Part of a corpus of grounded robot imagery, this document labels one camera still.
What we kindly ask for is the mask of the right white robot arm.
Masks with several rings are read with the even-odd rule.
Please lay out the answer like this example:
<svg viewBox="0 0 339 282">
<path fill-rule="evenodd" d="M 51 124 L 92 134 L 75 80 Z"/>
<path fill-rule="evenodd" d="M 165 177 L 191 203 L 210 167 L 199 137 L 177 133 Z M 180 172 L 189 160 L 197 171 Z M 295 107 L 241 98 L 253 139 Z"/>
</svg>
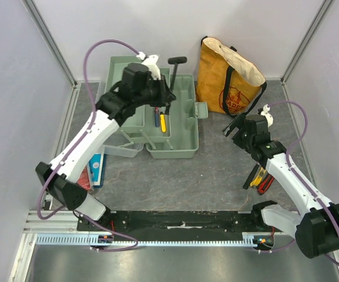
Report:
<svg viewBox="0 0 339 282">
<path fill-rule="evenodd" d="M 233 130 L 236 131 L 233 143 L 278 181 L 298 211 L 263 203 L 250 216 L 252 228 L 264 231 L 272 226 L 285 232 L 309 259 L 339 250 L 339 204 L 323 195 L 299 171 L 283 144 L 271 139 L 267 118 L 238 114 L 225 128 L 224 135 Z"/>
</svg>

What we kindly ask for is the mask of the claw hammer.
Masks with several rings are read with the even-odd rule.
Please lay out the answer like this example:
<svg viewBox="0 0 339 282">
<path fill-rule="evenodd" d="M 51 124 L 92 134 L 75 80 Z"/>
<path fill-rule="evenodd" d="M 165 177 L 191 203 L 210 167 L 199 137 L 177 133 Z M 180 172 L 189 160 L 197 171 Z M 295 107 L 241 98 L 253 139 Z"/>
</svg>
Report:
<svg viewBox="0 0 339 282">
<path fill-rule="evenodd" d="M 253 167 L 252 171 L 248 175 L 246 181 L 244 182 L 243 189 L 246 190 L 250 187 L 250 183 L 254 180 L 254 177 L 255 177 L 259 168 L 260 168 L 260 165 L 258 163 L 256 163 L 255 166 Z"/>
</svg>

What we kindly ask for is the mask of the green plastic tool box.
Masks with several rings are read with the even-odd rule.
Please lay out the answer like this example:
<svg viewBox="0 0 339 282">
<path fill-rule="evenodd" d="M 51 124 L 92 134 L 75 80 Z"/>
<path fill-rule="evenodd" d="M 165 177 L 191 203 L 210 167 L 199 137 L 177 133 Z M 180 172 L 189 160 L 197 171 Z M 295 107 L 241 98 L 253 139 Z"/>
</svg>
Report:
<svg viewBox="0 0 339 282">
<path fill-rule="evenodd" d="M 190 159 L 199 148 L 199 119 L 208 118 L 205 102 L 196 102 L 192 75 L 176 75 L 166 132 L 155 126 L 155 110 L 146 105 L 136 109 L 102 145 L 107 155 L 135 157 L 147 149 L 154 159 Z"/>
</svg>

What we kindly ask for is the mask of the blue red screwdriver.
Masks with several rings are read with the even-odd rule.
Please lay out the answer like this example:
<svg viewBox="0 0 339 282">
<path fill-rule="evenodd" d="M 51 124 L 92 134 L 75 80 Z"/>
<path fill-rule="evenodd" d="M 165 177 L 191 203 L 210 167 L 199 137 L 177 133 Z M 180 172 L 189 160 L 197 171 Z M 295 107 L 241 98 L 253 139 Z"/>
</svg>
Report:
<svg viewBox="0 0 339 282">
<path fill-rule="evenodd" d="M 154 109 L 154 121 L 155 121 L 155 127 L 160 127 L 160 114 L 159 114 L 158 107 L 155 107 Z"/>
</svg>

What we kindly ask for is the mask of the yellow handled screwdriver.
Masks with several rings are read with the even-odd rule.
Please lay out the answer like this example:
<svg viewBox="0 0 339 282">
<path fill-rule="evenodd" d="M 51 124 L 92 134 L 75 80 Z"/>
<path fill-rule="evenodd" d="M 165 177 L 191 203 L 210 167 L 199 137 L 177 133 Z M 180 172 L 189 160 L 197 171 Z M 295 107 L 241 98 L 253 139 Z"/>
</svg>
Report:
<svg viewBox="0 0 339 282">
<path fill-rule="evenodd" d="M 159 114 L 159 121 L 160 121 L 160 129 L 163 133 L 167 132 L 167 126 L 166 126 L 166 118 L 165 114 L 163 112 L 160 112 Z"/>
</svg>

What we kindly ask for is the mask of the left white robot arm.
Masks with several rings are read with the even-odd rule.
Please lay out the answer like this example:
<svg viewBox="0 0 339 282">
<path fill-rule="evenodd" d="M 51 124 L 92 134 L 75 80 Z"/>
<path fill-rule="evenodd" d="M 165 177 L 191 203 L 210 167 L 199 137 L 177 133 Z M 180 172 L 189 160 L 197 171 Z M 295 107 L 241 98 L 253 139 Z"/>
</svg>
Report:
<svg viewBox="0 0 339 282">
<path fill-rule="evenodd" d="M 157 59 L 152 55 L 141 63 L 128 64 L 121 80 L 100 97 L 95 111 L 73 141 L 50 163 L 40 162 L 35 169 L 43 188 L 68 210 L 87 217 L 96 230 L 110 226 L 110 210 L 78 185 L 78 178 L 104 141 L 133 116 L 137 108 L 164 107 L 175 100 Z"/>
</svg>

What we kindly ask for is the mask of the black rubber mallet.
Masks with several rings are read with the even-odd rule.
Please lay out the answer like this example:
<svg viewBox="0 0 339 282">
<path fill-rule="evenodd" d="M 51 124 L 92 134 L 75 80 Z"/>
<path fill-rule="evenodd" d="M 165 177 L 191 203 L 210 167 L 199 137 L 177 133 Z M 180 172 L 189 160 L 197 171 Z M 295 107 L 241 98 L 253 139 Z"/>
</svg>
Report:
<svg viewBox="0 0 339 282">
<path fill-rule="evenodd" d="M 165 110 L 165 115 L 170 114 L 170 106 L 171 102 L 174 101 L 176 98 L 173 94 L 173 89 L 174 89 L 174 83 L 176 80 L 176 75 L 177 75 L 177 69 L 180 64 L 184 64 L 187 62 L 187 57 L 186 56 L 178 56 L 178 57 L 172 57 L 167 60 L 169 65 L 173 65 L 173 72 L 172 72 L 172 78 L 170 79 L 170 85 L 166 89 L 166 110 Z"/>
</svg>

